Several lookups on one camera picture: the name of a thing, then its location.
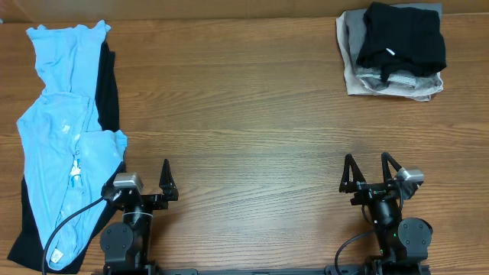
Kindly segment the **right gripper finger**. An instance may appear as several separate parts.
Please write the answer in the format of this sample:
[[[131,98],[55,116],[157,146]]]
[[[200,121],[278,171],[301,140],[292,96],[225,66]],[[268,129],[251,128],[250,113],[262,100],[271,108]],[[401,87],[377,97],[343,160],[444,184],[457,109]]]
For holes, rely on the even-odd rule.
[[[396,172],[402,168],[402,166],[399,165],[388,152],[383,152],[381,154],[381,163],[384,183],[394,180],[394,176],[392,176],[390,168],[395,169]]]
[[[365,183],[366,179],[356,164],[355,159],[351,154],[346,154],[339,192],[356,193]]]

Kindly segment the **light blue t-shirt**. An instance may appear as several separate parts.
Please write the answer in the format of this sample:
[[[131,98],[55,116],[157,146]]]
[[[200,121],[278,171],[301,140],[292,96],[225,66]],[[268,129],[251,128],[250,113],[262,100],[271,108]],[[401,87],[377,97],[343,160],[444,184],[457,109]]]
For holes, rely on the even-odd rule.
[[[61,271],[85,250],[106,203],[102,187],[123,163],[128,139],[103,130],[95,104],[101,47],[110,26],[27,29],[44,89],[18,119],[24,180],[41,264]]]

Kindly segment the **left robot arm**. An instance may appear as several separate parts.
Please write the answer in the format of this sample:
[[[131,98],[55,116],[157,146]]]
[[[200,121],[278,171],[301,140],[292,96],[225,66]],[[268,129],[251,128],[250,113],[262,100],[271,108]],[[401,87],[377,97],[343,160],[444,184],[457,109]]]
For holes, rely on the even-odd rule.
[[[122,221],[110,224],[101,233],[104,274],[160,273],[160,267],[148,255],[154,212],[168,209],[168,203],[179,197],[169,160],[162,166],[159,187],[159,193],[143,194],[142,180],[133,172],[116,174],[102,189],[102,198],[122,211]]]

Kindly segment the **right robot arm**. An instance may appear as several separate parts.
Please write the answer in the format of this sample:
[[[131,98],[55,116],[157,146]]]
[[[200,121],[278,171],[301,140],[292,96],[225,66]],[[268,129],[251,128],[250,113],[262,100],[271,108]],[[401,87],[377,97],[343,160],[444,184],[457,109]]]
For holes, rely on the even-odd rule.
[[[375,235],[380,254],[367,257],[364,264],[356,269],[357,274],[429,274],[429,267],[422,262],[428,258],[432,226],[421,218],[403,217],[404,203],[421,187],[424,173],[402,167],[387,152],[381,154],[381,164],[383,181],[368,183],[353,156],[345,156],[338,191],[353,195],[350,203],[361,207],[364,220],[372,225],[372,229],[340,246],[334,259],[335,272],[342,273],[339,256],[350,243]]]

